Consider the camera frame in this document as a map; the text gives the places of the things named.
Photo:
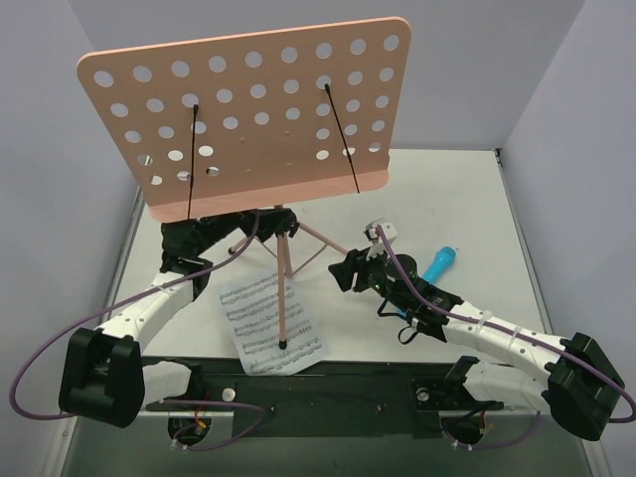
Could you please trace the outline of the pink perforated music stand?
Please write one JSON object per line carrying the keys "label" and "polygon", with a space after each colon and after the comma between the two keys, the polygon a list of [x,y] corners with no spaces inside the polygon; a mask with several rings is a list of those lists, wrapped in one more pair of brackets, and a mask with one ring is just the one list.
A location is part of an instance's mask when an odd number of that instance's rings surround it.
{"label": "pink perforated music stand", "polygon": [[383,187],[410,40],[348,21],[93,52],[77,76],[174,223]]}

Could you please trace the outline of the blue toy microphone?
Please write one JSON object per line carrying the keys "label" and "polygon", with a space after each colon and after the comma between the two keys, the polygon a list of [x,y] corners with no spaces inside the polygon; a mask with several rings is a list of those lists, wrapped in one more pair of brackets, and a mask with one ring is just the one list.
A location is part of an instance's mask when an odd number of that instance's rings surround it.
{"label": "blue toy microphone", "polygon": [[435,254],[420,279],[429,284],[435,284],[445,271],[451,267],[455,258],[456,250],[451,246],[444,246]]}

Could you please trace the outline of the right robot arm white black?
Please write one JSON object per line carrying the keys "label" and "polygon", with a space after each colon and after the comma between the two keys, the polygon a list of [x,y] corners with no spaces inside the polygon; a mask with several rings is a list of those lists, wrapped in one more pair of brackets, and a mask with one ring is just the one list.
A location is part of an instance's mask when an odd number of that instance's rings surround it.
{"label": "right robot arm white black", "polygon": [[548,335],[499,319],[419,277],[407,254],[369,258],[352,249],[328,270],[344,292],[378,293],[415,332],[490,357],[444,381],[450,403],[528,407],[550,414],[564,430],[588,441],[599,440],[613,422],[625,384],[589,336]]}

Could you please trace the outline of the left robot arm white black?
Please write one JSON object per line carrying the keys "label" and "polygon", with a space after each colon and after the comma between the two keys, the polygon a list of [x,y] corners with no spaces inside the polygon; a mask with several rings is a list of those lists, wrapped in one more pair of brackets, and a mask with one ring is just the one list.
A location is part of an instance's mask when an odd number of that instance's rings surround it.
{"label": "left robot arm white black", "polygon": [[189,219],[161,227],[161,265],[145,295],[94,329],[70,337],[64,364],[61,410],[124,428],[146,405],[171,399],[191,409],[206,394],[200,366],[178,358],[146,365],[153,338],[207,287],[216,265],[202,257],[236,230],[265,241],[299,227],[288,208],[243,211]]}

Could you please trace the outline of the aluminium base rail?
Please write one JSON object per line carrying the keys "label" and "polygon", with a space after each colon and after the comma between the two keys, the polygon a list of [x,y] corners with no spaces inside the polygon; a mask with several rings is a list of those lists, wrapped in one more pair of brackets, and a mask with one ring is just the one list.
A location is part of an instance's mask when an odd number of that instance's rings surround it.
{"label": "aluminium base rail", "polygon": [[[366,398],[397,399],[406,396],[406,386],[373,384],[380,375],[357,380],[355,391],[346,376],[293,377],[288,386],[283,377],[249,378],[240,388],[253,390],[262,401],[353,403]],[[112,425],[125,427],[147,405],[201,405],[204,393],[212,387],[193,373],[184,376],[146,376],[132,381],[70,382],[63,380],[59,405],[64,411],[76,413]],[[548,412],[555,419],[582,419],[596,412],[593,392],[582,381],[550,379],[543,389],[532,380],[525,380],[511,368],[497,369],[493,376],[483,372],[469,376],[464,382],[430,379],[412,384],[413,395],[426,391],[429,398],[418,405],[432,409],[469,409],[491,401],[499,410],[505,406],[530,408]]]}

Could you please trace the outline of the near sheet music page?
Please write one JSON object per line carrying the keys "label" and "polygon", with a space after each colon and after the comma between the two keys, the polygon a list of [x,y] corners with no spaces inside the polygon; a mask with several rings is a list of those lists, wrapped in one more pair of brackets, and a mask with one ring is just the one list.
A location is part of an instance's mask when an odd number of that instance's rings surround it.
{"label": "near sheet music page", "polygon": [[218,300],[247,375],[292,376],[329,357],[312,310],[290,283],[284,285],[286,347],[280,347],[275,272],[227,282]]}

